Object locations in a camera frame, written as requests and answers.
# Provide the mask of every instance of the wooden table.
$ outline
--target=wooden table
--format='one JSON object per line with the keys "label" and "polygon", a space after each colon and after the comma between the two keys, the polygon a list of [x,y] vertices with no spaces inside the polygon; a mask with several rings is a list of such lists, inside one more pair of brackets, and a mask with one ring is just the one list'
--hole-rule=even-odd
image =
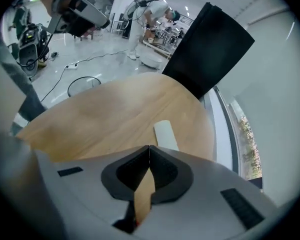
{"label": "wooden table", "polygon": [[[180,83],[159,73],[143,73],[79,93],[38,116],[17,136],[49,154],[53,162],[61,162],[157,145],[154,124],[161,120],[171,122],[181,152],[213,159],[214,133],[206,110]],[[149,172],[135,193],[147,196],[135,202],[141,207],[136,207],[139,221],[150,210],[145,191],[155,191]]]}

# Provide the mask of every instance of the tiled floor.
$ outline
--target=tiled floor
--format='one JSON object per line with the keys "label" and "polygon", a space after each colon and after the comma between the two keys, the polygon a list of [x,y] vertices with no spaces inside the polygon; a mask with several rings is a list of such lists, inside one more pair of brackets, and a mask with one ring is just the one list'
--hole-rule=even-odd
{"label": "tiled floor", "polygon": [[[96,77],[104,84],[144,72],[162,72],[168,63],[166,58],[142,44],[138,46],[139,53],[154,53],[160,57],[163,61],[160,69],[149,68],[143,65],[139,59],[131,60],[124,51],[128,49],[128,40],[115,33],[110,34],[106,30],[96,31],[93,40],[89,36],[88,39],[82,41],[79,38],[74,39],[70,34],[56,34],[51,39],[49,49],[50,54],[58,52],[59,56],[54,61],[47,60],[47,66],[39,69],[32,80],[39,99],[42,99],[53,88],[66,65],[94,56],[119,53],[83,61],[78,64],[76,70],[66,70],[60,82],[42,102],[47,108],[67,99],[68,86],[77,78]],[[14,121],[22,127],[27,124],[27,121],[19,114],[16,115]]]}

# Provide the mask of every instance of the sneaker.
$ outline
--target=sneaker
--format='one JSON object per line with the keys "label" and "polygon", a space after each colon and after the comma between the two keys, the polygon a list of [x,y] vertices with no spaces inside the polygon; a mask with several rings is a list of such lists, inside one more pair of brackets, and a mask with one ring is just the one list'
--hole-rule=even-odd
{"label": "sneaker", "polygon": [[137,57],[134,54],[127,54],[127,56],[133,61],[137,59]]}

